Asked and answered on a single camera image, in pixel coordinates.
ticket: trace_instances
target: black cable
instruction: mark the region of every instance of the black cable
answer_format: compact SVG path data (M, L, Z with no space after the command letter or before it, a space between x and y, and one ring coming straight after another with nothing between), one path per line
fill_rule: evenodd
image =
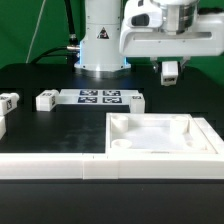
M66 46L55 47L55 48L52 48L52 49L50 49L48 51L45 51L43 54L41 54L37 58L33 59L30 63L31 64L36 64L41 58L47 57L47 55L49 55L50 53L53 53L53 52L56 52L56 51L62 51L62 50L67 50L67 47Z
M66 8L67 19L68 19L68 28L70 33L69 42L72 45L78 45L78 39L76 37L75 26L73 22L71 2L70 0L64 0L64 1L65 1L65 8Z
M64 1L65 1L66 12L67 12L67 18L68 18L69 33L75 34L75 26L73 22L71 2L70 0L64 0Z

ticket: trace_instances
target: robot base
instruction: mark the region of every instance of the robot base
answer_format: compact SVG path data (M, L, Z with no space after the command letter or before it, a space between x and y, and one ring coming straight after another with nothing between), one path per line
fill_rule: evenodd
M90 71L82 68L75 68L75 74L99 79L116 79L122 76L130 75L131 66L117 71Z

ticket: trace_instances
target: white cylinder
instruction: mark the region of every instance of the white cylinder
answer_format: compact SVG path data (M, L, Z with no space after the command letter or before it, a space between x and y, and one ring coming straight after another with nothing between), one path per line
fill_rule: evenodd
M111 131L115 133L125 133L128 131L128 117L124 115L114 115L111 117Z
M130 149L132 147L132 142L127 139L116 139L112 141L112 149Z
M185 134L188 130L189 119L185 116L175 116L170 120L171 134Z

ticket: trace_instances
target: white block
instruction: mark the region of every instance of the white block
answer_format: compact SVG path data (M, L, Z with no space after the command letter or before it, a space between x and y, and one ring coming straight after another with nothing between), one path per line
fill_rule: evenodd
M118 160L95 154L83 161L83 179L118 179Z
M0 116L4 116L17 107L19 95L17 93L3 93L0 95Z
M51 111L57 105L57 90L45 90L36 97L37 111Z
M80 154L15 153L0 157L0 179L82 179Z
M132 114L144 114L145 113L145 100L142 94L131 96L130 112Z
M0 117L0 139L3 137L5 132L6 132L5 117Z
M177 61L162 62L161 85L176 85L178 74Z

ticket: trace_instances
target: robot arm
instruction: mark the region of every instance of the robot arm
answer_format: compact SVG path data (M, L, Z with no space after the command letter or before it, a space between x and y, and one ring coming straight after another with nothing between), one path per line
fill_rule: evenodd
M120 36L126 57L183 57L181 63L162 64L163 85L176 84L191 56L218 56L224 52L224 13L198 15L198 0L129 0Z

